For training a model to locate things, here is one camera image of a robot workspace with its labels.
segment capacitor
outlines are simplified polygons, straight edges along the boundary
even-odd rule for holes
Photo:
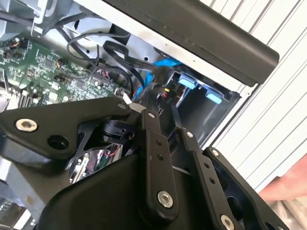
[[[63,102],[67,102],[68,101],[68,96],[64,96],[63,97]]]

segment red wire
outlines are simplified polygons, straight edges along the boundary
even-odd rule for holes
[[[114,156],[116,154],[116,151],[115,152],[112,152],[112,153],[110,153],[110,154],[106,154],[105,153],[105,155],[107,156],[107,157],[112,157],[112,156]]]
[[[132,98],[134,98],[134,96],[135,96],[135,94],[137,93],[137,91],[139,90],[139,87],[140,87],[140,86],[141,86],[141,85],[139,85],[138,88],[136,89],[136,91],[133,93]]]
[[[104,152],[104,154],[107,156],[107,157],[112,157],[116,154],[117,150],[118,150],[119,146],[117,146],[116,150],[110,154],[107,154],[106,151]]]

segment bolt head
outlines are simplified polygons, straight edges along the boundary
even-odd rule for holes
[[[226,215],[221,215],[221,222],[227,230],[234,230],[235,226],[231,219]]]
[[[16,121],[15,126],[18,130],[23,132],[34,132],[37,130],[37,123],[31,119],[19,119]]]
[[[216,157],[218,157],[220,154],[217,152],[217,151],[215,151],[214,149],[212,150],[212,153],[213,153],[213,155],[214,156],[216,156]]]
[[[189,138],[193,138],[193,137],[194,137],[194,135],[193,135],[191,132],[187,132],[187,136],[188,136]]]
[[[171,208],[174,204],[172,196],[166,191],[160,191],[158,193],[158,201],[166,208]]]
[[[152,118],[155,118],[155,115],[152,114],[152,113],[148,113],[148,115],[149,115],[150,117],[152,117]]]
[[[126,109],[126,107],[125,107],[123,104],[121,104],[121,103],[119,103],[118,106],[119,106],[119,108],[121,108],[121,109]]]

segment wire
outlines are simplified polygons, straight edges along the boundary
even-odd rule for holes
[[[97,17],[96,15],[88,15],[86,13],[79,13],[79,14],[75,14],[72,16],[68,16],[66,18],[61,19],[60,21],[58,21],[53,27],[54,28],[60,28],[68,23],[71,22],[75,22],[77,20],[86,18],[86,17]],[[15,15],[13,13],[10,12],[6,12],[6,11],[0,11],[0,20],[3,21],[7,21],[7,22],[11,22],[11,23],[18,23],[18,24],[22,24],[24,26],[27,27],[32,27],[33,25],[33,19],[26,19],[23,18],[21,16]]]
[[[79,13],[79,14],[75,14],[75,15],[72,15],[72,16],[68,16],[66,18],[63,18],[62,20],[58,21],[54,28],[59,28],[59,27],[62,27],[68,23],[71,23],[71,22],[75,22],[77,20],[81,20],[83,18],[87,18],[87,17],[90,17],[90,15],[86,14],[86,13]]]
[[[77,57],[77,59],[81,59],[81,60],[89,59],[89,57],[75,44],[75,42],[71,42],[72,39],[68,36],[68,34],[62,28],[57,28],[57,31],[67,41],[67,43],[68,43],[67,44],[68,51],[69,51],[69,47],[71,46],[76,51],[76,53],[80,56],[80,57]],[[78,38],[78,37],[75,37],[74,40],[78,41],[79,39],[81,39],[81,38]],[[94,60],[94,61],[98,60],[99,61],[99,46],[97,46],[97,57],[93,58],[91,60]],[[99,67],[99,66],[97,66],[96,63],[94,63],[92,61],[90,61],[90,64],[92,66],[94,66],[94,68],[96,68],[96,69],[102,69],[103,71],[117,72],[117,73],[121,74],[122,76],[124,76],[127,79],[128,83],[130,85],[130,93],[131,93],[131,97],[132,97],[133,92],[134,92],[132,79],[128,75],[128,73],[126,73],[122,68],[120,68],[120,67],[109,67],[109,68]]]
[[[117,66],[112,66],[112,67],[97,67],[99,69],[102,69],[104,71],[109,71],[109,72],[113,72],[113,73],[118,73],[119,75],[124,76],[124,78],[127,80],[128,84],[130,85],[130,96],[132,98],[133,96],[133,82],[132,82],[132,78],[131,76],[129,76],[128,73],[125,72],[125,70],[123,70],[121,67],[117,67]]]
[[[33,20],[31,19],[26,19],[6,11],[0,11],[0,20],[22,24],[27,27],[32,27],[33,24]]]
[[[68,36],[68,34],[62,29],[62,28],[57,28],[57,31],[62,35],[62,37],[66,40],[68,43],[71,38]],[[77,54],[79,54],[83,58],[88,58],[88,56],[75,44],[72,43],[71,47],[76,51]]]
[[[96,61],[97,58],[89,58],[87,55],[87,57],[78,57],[78,56],[75,56],[73,53],[71,53],[70,51],[70,46],[72,44],[74,44],[75,42],[77,42],[78,40],[82,39],[82,38],[86,38],[86,37],[89,37],[89,36],[109,36],[109,37],[117,37],[117,38],[124,38],[124,37],[127,37],[129,36],[129,34],[127,35],[118,35],[118,34],[110,34],[110,33],[102,33],[102,32],[91,32],[91,33],[84,33],[84,34],[81,34],[79,36],[76,36],[75,38],[73,39],[70,39],[70,41],[68,42],[67,46],[66,46],[66,49],[68,51],[68,53],[70,55],[72,55],[74,58],[76,59],[79,59],[79,60],[87,60],[87,61]]]

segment screw hole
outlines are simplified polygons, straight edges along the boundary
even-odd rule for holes
[[[65,150],[69,146],[69,141],[61,135],[52,135],[47,139],[48,145],[55,150]]]
[[[158,155],[158,159],[161,160],[161,161],[163,161],[164,157],[163,157],[161,154],[159,154],[159,155]]]
[[[215,180],[213,178],[209,178],[209,181],[212,183],[212,184],[215,184]]]
[[[77,21],[75,22],[75,24],[73,25],[73,27],[75,28],[75,30],[78,29],[79,23],[80,23],[80,20],[77,20]]]
[[[127,138],[128,140],[133,139],[133,138],[134,138],[134,133],[132,133],[132,132],[127,133],[126,138]]]
[[[273,225],[270,224],[269,222],[265,222],[265,225],[268,227],[269,230],[275,230],[275,228],[273,227]]]
[[[162,199],[167,203],[169,202],[169,198],[166,195],[162,195]]]

